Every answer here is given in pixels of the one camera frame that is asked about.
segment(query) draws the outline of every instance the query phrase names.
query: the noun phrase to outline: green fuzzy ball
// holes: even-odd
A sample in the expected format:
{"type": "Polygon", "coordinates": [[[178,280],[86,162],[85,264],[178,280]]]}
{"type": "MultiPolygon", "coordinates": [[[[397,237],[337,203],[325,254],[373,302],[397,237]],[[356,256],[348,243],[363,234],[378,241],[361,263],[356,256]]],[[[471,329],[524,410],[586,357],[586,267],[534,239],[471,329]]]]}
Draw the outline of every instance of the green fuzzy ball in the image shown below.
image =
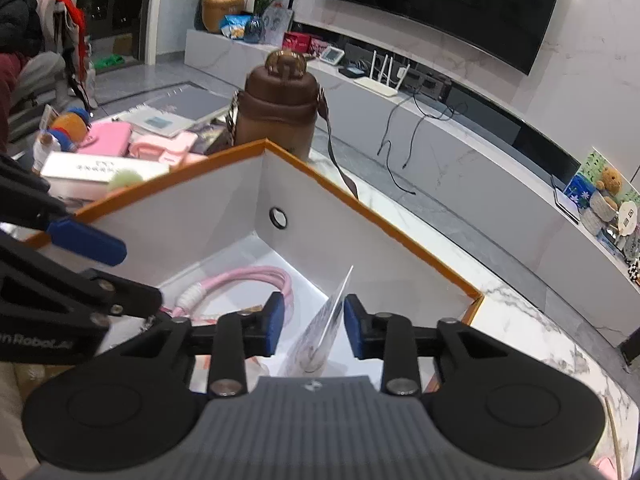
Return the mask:
{"type": "Polygon", "coordinates": [[[134,170],[118,170],[107,184],[107,192],[115,191],[123,187],[131,187],[145,180],[134,170]]]}

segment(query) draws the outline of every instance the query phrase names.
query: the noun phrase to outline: black jacket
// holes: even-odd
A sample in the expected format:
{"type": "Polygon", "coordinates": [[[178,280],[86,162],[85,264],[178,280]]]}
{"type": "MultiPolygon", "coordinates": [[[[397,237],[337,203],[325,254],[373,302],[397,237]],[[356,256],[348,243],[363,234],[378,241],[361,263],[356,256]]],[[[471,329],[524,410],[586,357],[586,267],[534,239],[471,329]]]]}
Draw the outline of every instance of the black jacket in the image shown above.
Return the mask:
{"type": "Polygon", "coordinates": [[[36,56],[42,48],[36,0],[0,0],[0,52],[36,56]]]}

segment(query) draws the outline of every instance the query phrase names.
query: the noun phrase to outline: red cloth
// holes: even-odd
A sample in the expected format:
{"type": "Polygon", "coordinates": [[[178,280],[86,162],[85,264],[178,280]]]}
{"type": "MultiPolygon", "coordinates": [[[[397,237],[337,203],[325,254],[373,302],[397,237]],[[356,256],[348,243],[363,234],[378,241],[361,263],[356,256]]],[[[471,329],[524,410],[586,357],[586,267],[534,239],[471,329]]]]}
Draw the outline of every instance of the red cloth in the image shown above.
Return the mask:
{"type": "Polygon", "coordinates": [[[27,61],[28,59],[19,53],[0,54],[0,153],[6,153],[9,138],[11,94],[27,61]]]}
{"type": "Polygon", "coordinates": [[[71,0],[56,0],[57,2],[63,2],[66,7],[66,12],[69,13],[71,21],[78,26],[78,79],[84,86],[84,78],[86,76],[86,70],[84,68],[84,58],[86,58],[86,43],[84,37],[86,36],[86,24],[84,22],[84,12],[78,9],[71,0]]]}

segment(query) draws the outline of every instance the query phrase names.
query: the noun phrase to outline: pink wallet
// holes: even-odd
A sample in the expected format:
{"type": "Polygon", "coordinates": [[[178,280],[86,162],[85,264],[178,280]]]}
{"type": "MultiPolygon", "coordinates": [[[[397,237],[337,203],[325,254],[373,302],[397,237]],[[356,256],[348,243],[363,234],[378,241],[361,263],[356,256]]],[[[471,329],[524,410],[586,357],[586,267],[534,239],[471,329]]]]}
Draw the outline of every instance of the pink wallet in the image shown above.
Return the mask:
{"type": "Polygon", "coordinates": [[[131,125],[120,121],[94,124],[78,148],[87,155],[124,156],[127,153],[131,125]]]}
{"type": "Polygon", "coordinates": [[[187,157],[197,138],[198,136],[191,132],[181,132],[173,139],[145,135],[131,143],[129,155],[178,166],[187,157]]]}

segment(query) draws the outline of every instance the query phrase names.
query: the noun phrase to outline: pink cable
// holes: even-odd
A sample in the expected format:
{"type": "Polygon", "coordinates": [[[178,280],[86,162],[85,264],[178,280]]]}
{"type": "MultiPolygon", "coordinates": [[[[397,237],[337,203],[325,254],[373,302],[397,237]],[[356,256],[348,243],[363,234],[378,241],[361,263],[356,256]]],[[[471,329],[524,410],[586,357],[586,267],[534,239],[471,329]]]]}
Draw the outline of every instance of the pink cable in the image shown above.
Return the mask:
{"type": "MultiPolygon", "coordinates": [[[[193,320],[191,314],[197,304],[199,304],[207,294],[212,293],[215,289],[220,288],[220,286],[226,285],[227,283],[241,280],[265,282],[279,289],[284,296],[285,323],[289,321],[292,316],[293,308],[291,277],[284,270],[271,266],[239,267],[238,269],[223,272],[217,276],[213,276],[212,278],[206,278],[201,282],[194,283],[185,290],[176,301],[177,304],[186,298],[183,302],[187,302],[188,306],[185,308],[176,306],[173,311],[171,311],[171,316],[191,317],[193,320]]],[[[217,317],[215,319],[207,319],[204,317],[202,318],[202,321],[215,322],[216,319],[217,317]]]]}

